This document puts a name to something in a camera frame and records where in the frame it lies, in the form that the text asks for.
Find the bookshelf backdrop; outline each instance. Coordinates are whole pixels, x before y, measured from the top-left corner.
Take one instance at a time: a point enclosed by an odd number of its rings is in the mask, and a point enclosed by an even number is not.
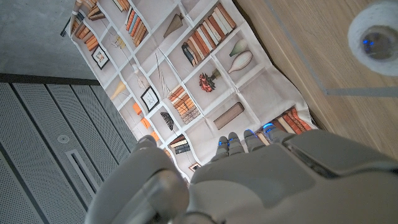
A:
[[[81,1],[71,40],[135,137],[153,135],[186,179],[221,135],[243,140],[293,106],[311,123],[231,0]]]

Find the blue led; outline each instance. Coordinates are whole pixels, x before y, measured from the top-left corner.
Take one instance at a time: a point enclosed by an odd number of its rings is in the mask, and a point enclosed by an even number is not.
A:
[[[274,125],[274,124],[272,124],[272,123],[267,123],[267,124],[265,124],[262,128],[266,128],[266,127],[269,127],[269,126],[272,126],[272,125]]]

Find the framed picture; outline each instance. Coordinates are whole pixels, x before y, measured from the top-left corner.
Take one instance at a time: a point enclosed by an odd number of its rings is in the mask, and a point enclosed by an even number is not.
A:
[[[147,106],[149,112],[159,104],[159,98],[151,86],[142,94],[141,99],[145,103],[145,106]]]
[[[106,63],[109,61],[108,56],[105,54],[104,50],[101,48],[101,46],[98,46],[97,49],[93,52],[91,55],[94,59],[94,61],[97,63],[99,66],[99,69],[102,70],[102,68],[106,65]]]
[[[190,166],[189,169],[192,170],[193,172],[197,170],[201,165],[199,163],[195,163],[194,165]]]

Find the wooden surface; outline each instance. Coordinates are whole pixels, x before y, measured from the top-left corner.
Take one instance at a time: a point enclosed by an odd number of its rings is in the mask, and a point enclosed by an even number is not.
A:
[[[351,21],[373,1],[236,2],[323,128],[398,159],[398,98],[383,97],[385,90],[397,95],[398,78],[360,64],[346,37]],[[380,96],[364,96],[374,92]]]

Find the gray wall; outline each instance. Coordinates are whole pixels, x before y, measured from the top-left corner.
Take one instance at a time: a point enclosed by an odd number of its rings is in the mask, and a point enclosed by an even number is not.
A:
[[[95,79],[60,33],[75,1],[0,0],[0,73]]]
[[[0,83],[0,223],[83,223],[136,140],[100,86]]]

